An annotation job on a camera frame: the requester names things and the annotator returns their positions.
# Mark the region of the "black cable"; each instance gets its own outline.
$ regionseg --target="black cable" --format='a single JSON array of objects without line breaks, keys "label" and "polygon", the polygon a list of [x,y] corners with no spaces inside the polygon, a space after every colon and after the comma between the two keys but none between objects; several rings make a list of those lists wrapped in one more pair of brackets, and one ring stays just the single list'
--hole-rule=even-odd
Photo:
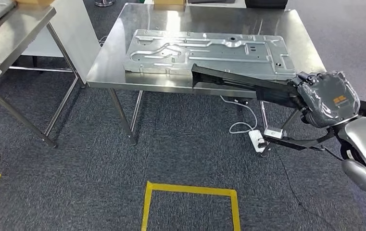
[{"label": "black cable", "polygon": [[330,224],[330,222],[328,222],[324,217],[321,217],[320,215],[316,214],[316,213],[313,213],[313,212],[310,212],[302,203],[301,201],[299,200],[299,198],[296,196],[295,194],[295,191],[293,190],[292,188],[292,184],[290,183],[290,178],[289,178],[289,175],[288,175],[288,172],[286,171],[286,167],[285,167],[285,164],[283,163],[282,161],[282,158],[280,157],[280,155],[278,154],[278,157],[279,157],[279,160],[280,162],[282,163],[282,166],[283,166],[283,170],[285,171],[285,174],[286,174],[286,178],[288,179],[288,183],[289,183],[289,188],[290,188],[290,191],[292,191],[292,194],[294,196],[294,198],[296,199],[296,201],[298,202],[298,204],[300,205],[300,207],[302,207],[302,209],[304,209],[307,213],[313,215],[313,216],[316,216],[320,219],[322,219],[332,230],[336,231],[336,229]]},{"label": "black cable", "polygon": [[343,161],[343,159],[341,159],[340,157],[336,156],[336,154],[334,154],[332,151],[330,151],[327,147],[323,146],[324,150],[326,150],[326,152],[330,153],[332,156],[334,156],[336,159]]}]

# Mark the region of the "cardboard box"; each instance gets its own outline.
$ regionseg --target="cardboard box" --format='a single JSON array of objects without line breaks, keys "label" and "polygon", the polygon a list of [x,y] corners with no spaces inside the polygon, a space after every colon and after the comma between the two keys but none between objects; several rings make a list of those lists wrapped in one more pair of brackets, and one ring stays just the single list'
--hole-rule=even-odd
[{"label": "cardboard box", "polygon": [[154,0],[154,5],[185,5],[186,0]]}]

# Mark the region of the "black case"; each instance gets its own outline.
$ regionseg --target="black case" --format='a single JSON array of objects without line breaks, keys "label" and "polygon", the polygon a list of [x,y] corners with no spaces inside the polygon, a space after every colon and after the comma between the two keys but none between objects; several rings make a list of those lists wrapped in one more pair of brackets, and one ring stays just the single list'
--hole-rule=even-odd
[{"label": "black case", "polygon": [[288,0],[245,0],[247,8],[284,9]]}]

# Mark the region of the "metal table leg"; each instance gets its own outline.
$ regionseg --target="metal table leg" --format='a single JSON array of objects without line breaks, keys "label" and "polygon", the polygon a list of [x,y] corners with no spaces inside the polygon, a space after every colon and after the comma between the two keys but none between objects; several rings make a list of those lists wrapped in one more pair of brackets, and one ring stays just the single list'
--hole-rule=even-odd
[{"label": "metal table leg", "polygon": [[81,78],[79,77],[79,74],[78,74],[74,64],[72,63],[71,59],[69,58],[69,55],[68,55],[67,51],[65,50],[63,43],[61,42],[60,38],[58,37],[58,35],[55,32],[54,28],[52,27],[51,23],[47,24],[47,29],[50,32],[55,43],[57,44],[58,48],[60,49],[61,53],[63,54],[63,57],[66,60],[66,62],[68,63],[71,71],[75,75],[75,79],[74,79],[73,83],[71,84],[70,88],[68,89],[67,93],[65,94],[63,100],[60,103],[60,106],[58,107],[57,111],[55,112],[54,116],[52,117],[50,124],[48,125],[47,129],[45,130],[45,134],[48,136],[52,130],[52,127],[54,126],[55,122],[57,121],[58,116],[61,114],[61,111],[63,110],[69,96],[71,95],[72,91],[74,90],[76,82],[79,80],[80,83],[82,84],[82,86],[85,86],[85,85],[82,82]]},{"label": "metal table leg", "polygon": [[268,128],[268,120],[266,119],[264,102],[259,101],[259,104],[261,105],[262,121],[264,123],[264,129],[266,130]]},{"label": "metal table leg", "polygon": [[[299,110],[295,109],[292,114],[286,119],[285,123],[282,125],[280,129],[286,130],[288,125],[293,121],[293,119],[299,115]],[[271,143],[268,143],[268,145],[265,147],[264,151],[261,153],[262,157],[267,157],[267,155],[264,155],[266,152],[270,150]]]},{"label": "metal table leg", "polygon": [[133,112],[132,124],[131,125],[129,125],[129,122],[127,121],[126,115],[125,115],[125,113],[122,109],[122,106],[119,102],[119,98],[118,98],[115,90],[114,89],[108,89],[108,91],[109,91],[109,94],[112,98],[112,101],[114,102],[115,107],[118,110],[122,126],[125,129],[125,131],[127,133],[127,136],[130,138],[130,142],[132,144],[136,144],[137,142],[136,142],[135,136],[133,135],[133,131],[135,129],[135,124],[136,124],[136,120],[137,120],[137,117],[138,117],[140,102],[141,102],[141,99],[142,99],[143,91],[142,90],[139,91],[139,96],[138,96],[138,99],[136,101],[135,111]]},{"label": "metal table leg", "polygon": [[12,69],[12,70],[25,70],[25,71],[39,71],[39,72],[44,72],[44,71],[69,72],[69,73],[73,72],[71,69],[68,69],[68,68],[49,68],[49,67],[38,68],[38,67],[25,67],[25,66],[10,66],[9,69]]},{"label": "metal table leg", "polygon": [[55,43],[57,44],[58,48],[60,49],[61,53],[63,54],[64,59],[68,63],[70,69],[75,74],[75,77],[78,77],[80,80],[80,83],[82,86],[85,86],[84,82],[82,82],[81,77],[78,74],[78,71],[76,70],[74,64],[72,63],[71,59],[69,58],[69,55],[67,51],[65,50],[65,47],[63,43],[61,42],[60,38],[58,37],[57,33],[55,32],[54,28],[52,27],[51,23],[47,24],[47,29],[50,32],[52,38],[54,39]]},{"label": "metal table leg", "polygon": [[32,124],[27,118],[25,118],[19,111],[17,111],[13,106],[11,106],[8,102],[6,102],[0,96],[0,104],[5,107],[9,112],[16,117],[20,122],[22,122],[25,126],[31,129],[38,137],[40,137],[45,143],[50,147],[56,147],[57,144],[53,142],[50,138],[48,138],[42,131],[40,131],[34,124]]},{"label": "metal table leg", "polygon": [[99,7],[112,6],[115,0],[95,0],[95,5]]},{"label": "metal table leg", "polygon": [[38,67],[38,57],[37,56],[32,56],[33,58],[33,67],[37,68]]}]

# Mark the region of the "white cable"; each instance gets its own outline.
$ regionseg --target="white cable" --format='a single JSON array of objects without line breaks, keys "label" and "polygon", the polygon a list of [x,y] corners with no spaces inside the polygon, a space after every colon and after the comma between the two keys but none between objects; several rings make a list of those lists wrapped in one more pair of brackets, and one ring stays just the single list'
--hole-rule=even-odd
[{"label": "white cable", "polygon": [[103,36],[101,39],[99,39],[99,40],[98,40],[98,42],[99,42],[99,45],[100,45],[100,46],[103,46],[103,44],[104,44],[104,43],[105,43],[105,41],[106,41],[106,38],[108,38],[108,36],[107,36],[107,35]]},{"label": "white cable", "polygon": [[[240,103],[237,103],[237,102],[227,101],[227,100],[225,100],[225,99],[224,99],[224,97],[222,97],[222,96],[220,96],[220,97],[221,97],[222,101],[224,101],[224,102],[226,102],[226,103],[232,103],[232,104],[235,104],[235,105],[238,105],[238,106],[241,106],[241,107],[248,108],[248,109],[251,111],[251,113],[252,113],[253,117],[255,118],[255,126],[254,126],[254,127],[251,127],[251,125],[249,125],[249,124],[247,124],[247,123],[244,123],[244,122],[237,122],[237,123],[235,123],[235,124],[231,125],[231,127],[229,128],[229,133],[231,133],[231,134],[248,133],[248,132],[250,132],[250,131],[254,130],[254,129],[256,128],[256,126],[258,126],[258,120],[256,119],[256,115],[255,115],[255,113],[253,112],[253,110],[252,110],[250,107],[248,107],[248,106],[246,106],[246,105],[243,105],[243,104],[240,104]],[[244,130],[244,131],[232,131],[232,128],[233,128],[234,126],[238,125],[238,124],[246,125],[246,126],[248,126],[250,129],[248,129],[248,130]]]}]

